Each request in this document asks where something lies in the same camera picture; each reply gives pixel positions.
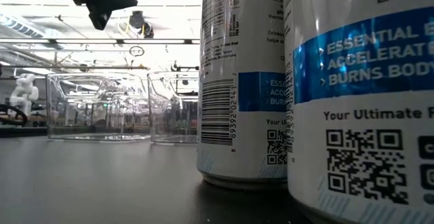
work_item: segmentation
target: celsius can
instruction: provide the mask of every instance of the celsius can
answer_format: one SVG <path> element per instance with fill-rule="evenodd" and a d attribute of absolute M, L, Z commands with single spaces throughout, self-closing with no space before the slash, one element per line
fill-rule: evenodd
<path fill-rule="evenodd" d="M 197 168 L 208 182 L 286 181 L 283 0 L 203 0 Z"/>
<path fill-rule="evenodd" d="M 434 223 L 434 0 L 285 14 L 292 196 L 338 222 Z"/>

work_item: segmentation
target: humanoid robot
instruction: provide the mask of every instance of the humanoid robot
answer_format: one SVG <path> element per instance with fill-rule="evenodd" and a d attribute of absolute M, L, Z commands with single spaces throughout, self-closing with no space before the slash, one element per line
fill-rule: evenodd
<path fill-rule="evenodd" d="M 39 91 L 37 87 L 33 86 L 35 75 L 33 74 L 21 74 L 20 78 L 16 80 L 15 90 L 10 97 L 11 106 L 22 105 L 22 111 L 26 115 L 31 114 L 32 101 L 36 101 L 39 97 Z"/>

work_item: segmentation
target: transparent bin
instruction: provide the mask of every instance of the transparent bin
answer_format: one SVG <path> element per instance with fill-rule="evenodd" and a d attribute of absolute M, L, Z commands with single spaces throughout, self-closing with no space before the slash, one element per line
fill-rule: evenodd
<path fill-rule="evenodd" d="M 151 140 L 196 143 L 198 72 L 148 74 Z"/>
<path fill-rule="evenodd" d="M 148 96 L 126 73 L 47 75 L 48 138 L 135 141 L 150 138 Z"/>

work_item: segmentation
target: dark table surface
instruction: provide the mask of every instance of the dark table surface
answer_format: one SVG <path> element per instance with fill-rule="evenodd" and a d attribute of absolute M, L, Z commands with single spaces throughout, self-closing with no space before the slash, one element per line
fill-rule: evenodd
<path fill-rule="evenodd" d="M 202 181 L 194 146 L 0 139 L 0 223 L 310 223 L 287 191 Z"/>

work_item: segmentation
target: blue label band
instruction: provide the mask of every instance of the blue label band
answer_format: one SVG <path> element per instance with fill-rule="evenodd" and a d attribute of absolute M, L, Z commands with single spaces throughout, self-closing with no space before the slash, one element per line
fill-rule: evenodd
<path fill-rule="evenodd" d="M 379 16 L 294 50 L 295 103 L 434 89 L 434 7 Z"/>
<path fill-rule="evenodd" d="M 243 112 L 285 112 L 285 74 L 239 73 L 238 101 L 238 109 Z"/>

